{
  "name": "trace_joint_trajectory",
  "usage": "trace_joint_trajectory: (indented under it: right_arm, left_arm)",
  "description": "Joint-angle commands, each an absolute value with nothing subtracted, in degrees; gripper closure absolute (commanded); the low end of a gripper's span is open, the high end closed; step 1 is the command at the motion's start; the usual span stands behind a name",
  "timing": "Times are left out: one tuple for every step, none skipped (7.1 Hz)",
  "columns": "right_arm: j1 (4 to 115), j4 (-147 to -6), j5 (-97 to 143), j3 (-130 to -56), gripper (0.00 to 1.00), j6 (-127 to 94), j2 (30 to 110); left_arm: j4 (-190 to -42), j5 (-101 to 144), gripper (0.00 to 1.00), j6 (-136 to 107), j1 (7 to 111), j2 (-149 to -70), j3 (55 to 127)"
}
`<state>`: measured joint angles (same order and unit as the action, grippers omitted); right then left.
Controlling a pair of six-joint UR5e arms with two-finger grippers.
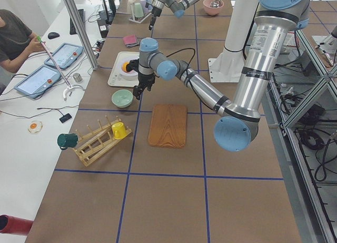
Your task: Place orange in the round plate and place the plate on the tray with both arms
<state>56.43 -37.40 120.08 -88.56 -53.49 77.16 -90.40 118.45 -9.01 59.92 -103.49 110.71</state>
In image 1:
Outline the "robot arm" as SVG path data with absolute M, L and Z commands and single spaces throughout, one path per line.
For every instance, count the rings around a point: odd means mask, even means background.
M 289 31 L 306 27 L 309 20 L 310 0 L 257 1 L 254 17 L 257 29 L 232 100 L 210 85 L 187 62 L 166 57 L 159 51 L 157 40 L 150 37 L 141 40 L 139 58 L 127 65 L 128 70 L 138 73 L 133 95 L 139 98 L 144 90 L 150 90 L 157 76 L 164 80 L 178 78 L 220 115 L 214 127 L 218 145 L 232 152 L 244 150 L 258 133 L 259 106 L 285 37 Z
M 176 0 L 153 0 L 151 2 L 152 10 L 151 10 L 151 20 L 148 29 L 151 31 L 155 25 L 156 18 L 161 16 L 163 8 L 168 7 L 172 13 L 180 18 L 184 15 L 185 11 L 198 2 L 199 0 L 180 0 L 177 2 Z

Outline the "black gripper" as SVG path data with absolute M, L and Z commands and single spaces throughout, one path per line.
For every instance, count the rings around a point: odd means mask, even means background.
M 156 6 L 152 6 L 152 18 L 150 20 L 150 24 L 148 26 L 148 29 L 151 31 L 153 29 L 154 23 L 156 21 L 156 18 L 159 17 L 161 15 L 161 9 L 156 7 Z
M 133 87 L 133 95 L 137 100 L 140 100 L 145 89 L 151 91 L 152 85 L 155 83 L 155 74 L 138 73 L 138 85 Z

